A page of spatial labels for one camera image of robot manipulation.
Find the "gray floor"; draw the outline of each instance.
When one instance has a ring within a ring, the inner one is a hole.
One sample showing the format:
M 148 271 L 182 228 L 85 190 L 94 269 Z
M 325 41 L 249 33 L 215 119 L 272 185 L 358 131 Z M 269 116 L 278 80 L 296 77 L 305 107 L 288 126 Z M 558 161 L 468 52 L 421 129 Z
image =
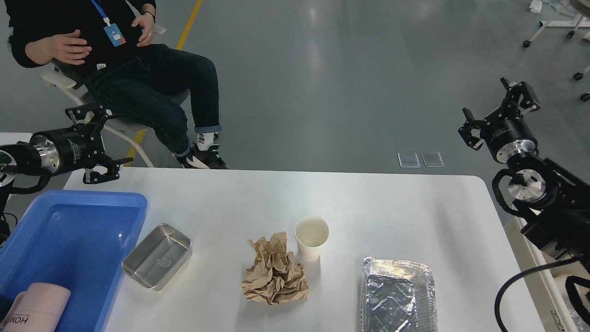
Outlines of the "gray floor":
M 482 118 L 502 101 L 502 76 L 535 88 L 543 109 L 526 117 L 550 157 L 590 180 L 590 78 L 571 77 L 590 64 L 581 28 L 548 28 L 531 48 L 541 14 L 530 0 L 210 1 L 201 6 L 184 50 L 214 61 L 219 75 L 219 143 L 228 166 L 242 170 L 468 174 L 490 183 L 502 167 L 485 148 L 467 148 L 457 128 L 463 107 Z M 191 1 L 160 1 L 157 42 L 174 47 Z M 0 35 L 8 35 L 4 4 Z M 69 126 L 71 106 L 18 67 L 0 48 L 0 131 Z M 107 152 L 127 148 L 105 134 Z M 143 144 L 157 167 L 178 167 L 155 138 Z M 440 151 L 444 168 L 401 168 L 397 152 Z M 59 188 L 65 176 L 49 187 Z M 31 196 L 13 197 L 21 215 Z M 508 215 L 500 211 L 502 221 Z

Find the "chair armrest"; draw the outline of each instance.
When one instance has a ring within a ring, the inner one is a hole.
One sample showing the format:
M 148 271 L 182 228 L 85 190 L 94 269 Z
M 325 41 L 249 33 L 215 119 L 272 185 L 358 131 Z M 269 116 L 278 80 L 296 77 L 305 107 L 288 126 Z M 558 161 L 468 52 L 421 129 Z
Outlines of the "chair armrest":
M 153 25 L 153 33 L 161 35 L 166 32 L 166 28 L 159 26 L 158 24 Z
M 70 89 L 76 85 L 76 81 L 63 76 L 56 71 L 44 71 L 41 73 L 41 77 L 46 81 L 55 86 L 62 87 L 64 89 Z

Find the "white paper cup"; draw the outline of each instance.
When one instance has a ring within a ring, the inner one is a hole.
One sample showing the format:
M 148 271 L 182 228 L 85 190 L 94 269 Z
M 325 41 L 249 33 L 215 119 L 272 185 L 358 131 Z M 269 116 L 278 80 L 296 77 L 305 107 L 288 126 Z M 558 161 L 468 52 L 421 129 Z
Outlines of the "white paper cup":
M 34 282 L 17 295 L 0 328 L 4 332 L 54 332 L 70 294 L 62 286 Z
M 306 216 L 295 224 L 295 239 L 302 260 L 313 262 L 320 257 L 328 240 L 328 224 L 320 217 Z

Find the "yellow floor line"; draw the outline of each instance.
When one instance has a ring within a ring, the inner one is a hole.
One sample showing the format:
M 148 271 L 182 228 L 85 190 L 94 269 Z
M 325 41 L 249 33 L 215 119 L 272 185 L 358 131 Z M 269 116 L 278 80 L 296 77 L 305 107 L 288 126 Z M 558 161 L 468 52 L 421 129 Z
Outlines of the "yellow floor line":
M 195 22 L 195 17 L 197 15 L 197 13 L 199 12 L 199 9 L 201 8 L 202 3 L 203 3 L 203 0 L 198 0 L 195 3 L 195 6 L 192 8 L 191 16 L 189 16 L 188 21 L 186 22 L 185 28 L 182 31 L 181 37 L 178 40 L 178 43 L 176 44 L 177 50 L 181 50 L 184 47 L 184 43 L 186 41 L 186 38 L 188 37 L 188 32 L 190 32 L 192 24 Z M 143 137 L 145 136 L 145 134 L 146 134 L 146 129 L 142 129 L 135 134 L 135 141 L 137 142 L 137 144 L 142 143 Z M 136 154 L 137 154 L 137 150 L 135 150 L 134 147 L 130 147 L 129 151 L 127 152 L 127 158 L 135 158 Z M 128 162 L 127 164 L 125 164 L 125 166 L 131 166 L 131 162 Z

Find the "person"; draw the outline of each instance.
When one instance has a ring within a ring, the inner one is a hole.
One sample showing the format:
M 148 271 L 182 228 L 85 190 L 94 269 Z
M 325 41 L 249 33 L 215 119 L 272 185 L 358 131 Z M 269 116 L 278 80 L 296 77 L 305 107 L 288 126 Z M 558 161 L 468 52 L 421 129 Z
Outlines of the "person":
M 185 168 L 227 169 L 214 135 L 219 124 L 217 71 L 189 52 L 152 44 L 155 0 L 5 0 L 16 61 L 39 67 L 56 59 L 83 78 L 96 102 L 154 129 Z M 191 146 L 184 110 L 165 95 L 189 89 L 198 139 Z

